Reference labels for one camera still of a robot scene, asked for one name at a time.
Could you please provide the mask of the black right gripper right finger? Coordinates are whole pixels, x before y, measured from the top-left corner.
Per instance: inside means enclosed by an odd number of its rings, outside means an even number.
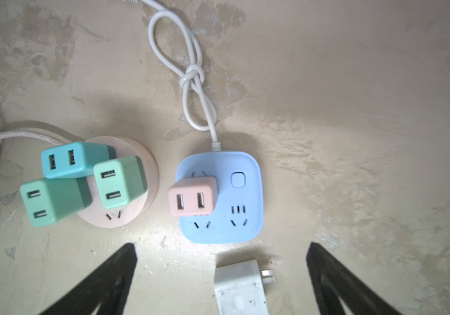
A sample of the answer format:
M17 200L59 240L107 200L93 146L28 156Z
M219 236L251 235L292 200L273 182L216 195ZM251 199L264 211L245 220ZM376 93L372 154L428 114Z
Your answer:
M312 242L306 264L321 314L399 314L321 244Z

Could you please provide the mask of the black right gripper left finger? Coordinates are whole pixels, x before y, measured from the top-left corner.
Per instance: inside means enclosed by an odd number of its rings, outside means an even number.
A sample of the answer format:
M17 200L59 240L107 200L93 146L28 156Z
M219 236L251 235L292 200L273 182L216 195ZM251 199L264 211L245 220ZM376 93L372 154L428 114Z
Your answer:
M43 314L122 314L137 265L126 243Z

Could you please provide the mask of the white square adapter cube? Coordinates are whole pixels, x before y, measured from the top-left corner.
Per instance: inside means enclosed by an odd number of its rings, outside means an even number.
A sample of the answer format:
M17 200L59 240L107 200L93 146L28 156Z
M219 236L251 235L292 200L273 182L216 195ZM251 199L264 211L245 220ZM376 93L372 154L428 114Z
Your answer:
M264 285L274 281L273 271L260 269L255 259L218 267L214 291L219 313L269 315Z

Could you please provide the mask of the green plug adapter cube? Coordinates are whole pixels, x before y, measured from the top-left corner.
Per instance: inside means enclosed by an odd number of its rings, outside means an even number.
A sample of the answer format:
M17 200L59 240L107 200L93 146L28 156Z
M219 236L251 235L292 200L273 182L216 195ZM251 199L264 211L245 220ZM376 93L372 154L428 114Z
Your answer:
M106 209L126 206L147 191L144 168L138 156L100 162L93 172L102 206Z

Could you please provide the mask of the green plug adapter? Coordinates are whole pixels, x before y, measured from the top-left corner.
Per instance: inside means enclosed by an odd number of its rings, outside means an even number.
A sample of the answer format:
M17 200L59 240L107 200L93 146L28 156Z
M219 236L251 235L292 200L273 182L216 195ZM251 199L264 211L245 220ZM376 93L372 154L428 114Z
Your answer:
M31 225L37 228L83 211L92 203L85 178L40 178L22 184L20 195Z

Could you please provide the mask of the pink plug adapter cube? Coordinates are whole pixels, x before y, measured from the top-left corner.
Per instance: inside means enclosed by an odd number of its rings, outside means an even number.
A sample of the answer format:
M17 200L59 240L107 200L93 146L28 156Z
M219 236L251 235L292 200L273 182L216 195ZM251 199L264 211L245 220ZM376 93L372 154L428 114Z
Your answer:
M168 190L169 211L175 217L210 215L217 200L214 177L182 178Z

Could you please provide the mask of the teal plug adapter cube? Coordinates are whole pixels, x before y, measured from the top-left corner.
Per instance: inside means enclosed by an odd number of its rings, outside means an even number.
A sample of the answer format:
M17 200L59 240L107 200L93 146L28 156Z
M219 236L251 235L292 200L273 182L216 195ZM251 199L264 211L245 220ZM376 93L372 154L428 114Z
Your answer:
M112 146L75 142L56 146L41 153L43 174L48 179L76 179L92 176L93 167L116 158Z

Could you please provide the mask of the blue square power strip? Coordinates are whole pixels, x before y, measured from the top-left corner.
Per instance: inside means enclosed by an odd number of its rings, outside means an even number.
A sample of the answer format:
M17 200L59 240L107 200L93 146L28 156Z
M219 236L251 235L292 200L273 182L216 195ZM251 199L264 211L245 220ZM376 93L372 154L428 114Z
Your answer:
M188 240L196 244L232 244L259 235L264 222L262 174L250 154L221 151L187 157L178 166L176 182L191 177L214 177L218 200L210 215L177 217Z

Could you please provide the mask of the pink round power strip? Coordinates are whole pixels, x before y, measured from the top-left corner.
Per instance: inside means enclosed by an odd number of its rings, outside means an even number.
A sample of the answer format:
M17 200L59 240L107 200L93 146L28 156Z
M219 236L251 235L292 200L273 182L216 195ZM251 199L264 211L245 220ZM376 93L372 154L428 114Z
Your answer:
M77 215L87 223L99 228L119 228L129 224L147 210L153 203L159 189L159 170L155 158L141 142L125 136L97 136L87 140L112 146L116 158L138 156L141 159L146 176L147 191L128 205L115 209L102 206L94 175L87 177L92 203Z

